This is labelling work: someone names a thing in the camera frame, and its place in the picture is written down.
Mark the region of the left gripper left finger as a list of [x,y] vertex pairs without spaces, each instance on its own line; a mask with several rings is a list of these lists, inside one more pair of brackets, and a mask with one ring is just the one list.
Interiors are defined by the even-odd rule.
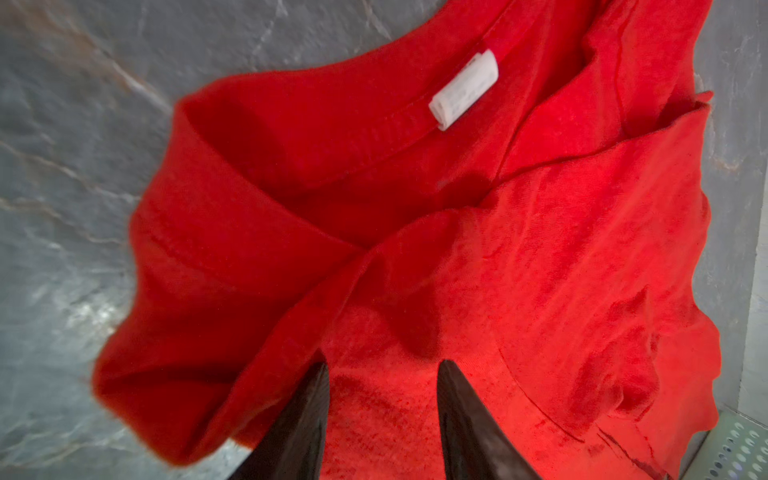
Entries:
[[320,478],[328,411],[329,369],[312,365],[261,442],[229,480]]

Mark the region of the bright red t-shirt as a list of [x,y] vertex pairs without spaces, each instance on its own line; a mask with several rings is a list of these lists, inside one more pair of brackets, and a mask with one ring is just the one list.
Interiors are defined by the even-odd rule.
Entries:
[[326,479],[440,479],[456,362],[546,479],[673,479],[718,419],[692,279],[706,1],[450,1],[180,100],[95,396],[158,456],[255,446],[329,368]]

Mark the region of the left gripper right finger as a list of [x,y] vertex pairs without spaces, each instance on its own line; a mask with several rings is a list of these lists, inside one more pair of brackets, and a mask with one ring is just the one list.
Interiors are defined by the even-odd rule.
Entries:
[[438,367],[437,406],[446,479],[540,480],[452,360]]

